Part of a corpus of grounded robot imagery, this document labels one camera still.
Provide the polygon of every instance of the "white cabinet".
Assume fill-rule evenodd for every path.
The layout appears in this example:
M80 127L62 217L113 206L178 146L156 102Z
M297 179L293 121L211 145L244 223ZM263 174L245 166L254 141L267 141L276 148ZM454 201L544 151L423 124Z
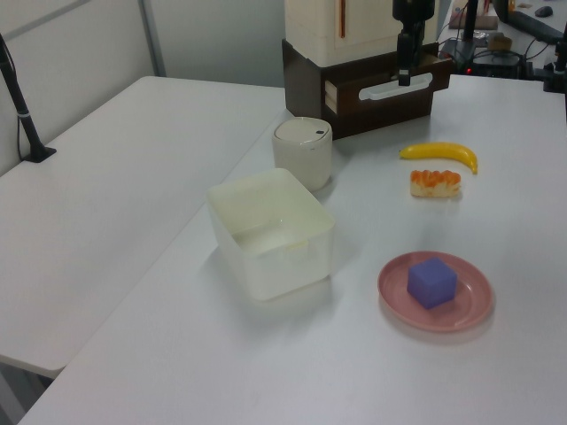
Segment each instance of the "white cabinet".
M439 2L423 43L437 39ZM401 23L392 0L285 0L285 38L320 67L396 50Z

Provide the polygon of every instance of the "black stand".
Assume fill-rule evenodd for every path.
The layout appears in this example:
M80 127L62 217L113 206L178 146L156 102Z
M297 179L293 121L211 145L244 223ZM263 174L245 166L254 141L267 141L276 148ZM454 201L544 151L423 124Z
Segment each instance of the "black stand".
M4 38L0 35L0 69L2 70L6 86L8 86L8 91L10 91L12 101L14 106L16 106L16 112L18 113L19 120L21 121L22 127L24 128L29 141L29 155L24 157L23 160L39 163L53 155L56 150L46 148L39 140L39 135L37 135L37 131L35 131L34 122L32 121L32 117L29 115L26 101L21 94L16 74L12 68L8 52L4 46Z
M478 0L469 0L462 40L447 40L441 51L441 55L448 55L453 58L457 66L457 73L464 73L465 68L472 64L472 59L475 56L477 45L472 38L477 21L477 9Z
M557 61L553 75L543 81L543 91L567 94L567 74L565 73L567 67L567 24L565 24L563 39L555 47L555 54Z

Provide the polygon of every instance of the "drawer handle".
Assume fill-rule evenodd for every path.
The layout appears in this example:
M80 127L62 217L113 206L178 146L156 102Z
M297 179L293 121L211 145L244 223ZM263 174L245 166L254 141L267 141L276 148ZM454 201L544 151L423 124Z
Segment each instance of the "drawer handle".
M362 89L358 94L358 98L360 100L382 100L388 97L405 95L412 91L427 89L432 81L433 75L431 73L422 73L412 77L409 86L401 86L397 81L378 84L377 86Z

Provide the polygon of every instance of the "black wire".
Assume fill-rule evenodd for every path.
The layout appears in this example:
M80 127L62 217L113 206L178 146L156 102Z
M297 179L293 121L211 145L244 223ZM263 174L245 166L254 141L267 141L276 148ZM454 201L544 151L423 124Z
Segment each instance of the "black wire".
M485 56L516 56L520 59L524 59L524 56L522 56L519 53L516 53L512 50L483 50L483 51L477 53L472 58L473 59L483 58Z
M530 48L532 47L532 44L534 44L537 40L538 40L537 38L534 38L534 39L532 40L532 42L531 42L530 44L528 44L528 48L525 50L525 53L524 53L524 57L525 57L525 58L528 56L528 51L530 51Z
M457 27L457 40L459 39L459 33L461 33L462 15L464 15L464 11L467 10L467 7L469 7L469 2L467 2L464 5L464 7L459 11L459 26Z
M448 42L449 40L456 40L456 37L449 37L446 38L445 40L443 40L442 42L439 43L439 47L441 47L443 44L445 44L446 42Z
M447 28L449 25L451 25L453 22L455 22L455 21L457 20L457 18L459 19L459 26L460 26L460 25L461 25L461 17L462 17L462 14L463 14L463 12L465 11L465 9L467 8L468 5L469 5L469 3L466 3L466 4L464 5L464 7L459 11L459 13L457 13L457 15L456 15L454 18L452 18L451 20L449 20L449 21L441 28L441 31L440 31L439 33L442 33L443 30L444 30L445 28Z
M541 49L541 50L540 50L538 53L536 53L535 55L530 56L529 58L526 58L525 60L530 60L530 59L533 59L533 58L538 57L541 53L543 53L543 52L545 51L545 49L546 49L547 47L549 47L549 44L546 44L546 47L544 47L543 49Z

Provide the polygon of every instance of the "banana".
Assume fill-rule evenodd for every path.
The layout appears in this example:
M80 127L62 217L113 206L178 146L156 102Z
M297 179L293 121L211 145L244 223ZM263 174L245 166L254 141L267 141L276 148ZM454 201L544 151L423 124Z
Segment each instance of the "banana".
M470 168L473 174L476 174L478 171L477 155L475 155L475 152L459 143L431 142L412 144L400 151L400 157L404 159L455 159Z

